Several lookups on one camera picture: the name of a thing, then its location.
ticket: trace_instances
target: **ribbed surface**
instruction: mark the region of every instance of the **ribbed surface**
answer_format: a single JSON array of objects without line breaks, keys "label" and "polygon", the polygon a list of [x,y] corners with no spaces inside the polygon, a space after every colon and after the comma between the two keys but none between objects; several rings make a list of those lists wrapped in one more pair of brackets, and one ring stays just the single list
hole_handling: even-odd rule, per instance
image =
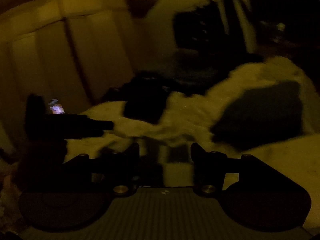
[{"label": "ribbed surface", "polygon": [[25,240],[304,240],[302,228],[280,233],[254,231],[231,220],[215,199],[201,198],[191,188],[139,188],[129,198],[115,199],[108,211],[87,228],[68,233],[26,230]]}]

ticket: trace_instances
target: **bedding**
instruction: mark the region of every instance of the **bedding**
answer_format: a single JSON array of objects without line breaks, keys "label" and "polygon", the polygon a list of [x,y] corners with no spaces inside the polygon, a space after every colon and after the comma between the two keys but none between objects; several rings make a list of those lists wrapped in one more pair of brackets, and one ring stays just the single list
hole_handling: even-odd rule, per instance
[{"label": "bedding", "polygon": [[[211,140],[210,127],[221,119],[225,109],[245,91],[273,87],[283,81],[293,81],[300,85],[304,137],[267,144],[249,152],[305,187],[310,193],[313,204],[305,225],[314,232],[320,226],[316,215],[320,203],[320,169],[319,165],[316,165],[319,152],[317,133],[320,133],[320,97],[311,80],[287,58],[274,57],[264,63],[241,65],[232,71],[226,80],[210,88],[204,96],[186,97],[179,92],[171,93],[158,125],[123,117],[124,101],[95,106],[84,114],[97,120],[113,121],[114,130],[101,138],[69,140],[65,161],[81,153],[96,158],[103,147],[122,151],[134,140],[140,144],[140,155],[147,155],[145,138],[151,138],[159,142],[158,154],[153,158],[158,159],[158,163],[163,167],[165,186],[191,186],[192,163],[186,158],[184,161],[179,158],[172,161],[174,155],[181,152],[175,148],[186,146],[189,149],[192,142],[197,142],[208,152],[220,151],[228,157],[239,158],[243,152],[240,153],[230,144]],[[227,176],[224,188],[235,181],[235,174]]]}]

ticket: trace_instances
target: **smartphone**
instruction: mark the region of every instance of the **smartphone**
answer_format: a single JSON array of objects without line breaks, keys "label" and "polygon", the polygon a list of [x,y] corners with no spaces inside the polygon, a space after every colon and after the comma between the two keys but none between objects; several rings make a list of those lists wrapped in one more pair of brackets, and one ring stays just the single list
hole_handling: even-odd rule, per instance
[{"label": "smartphone", "polygon": [[57,99],[52,99],[48,105],[53,114],[64,114],[64,109]]}]

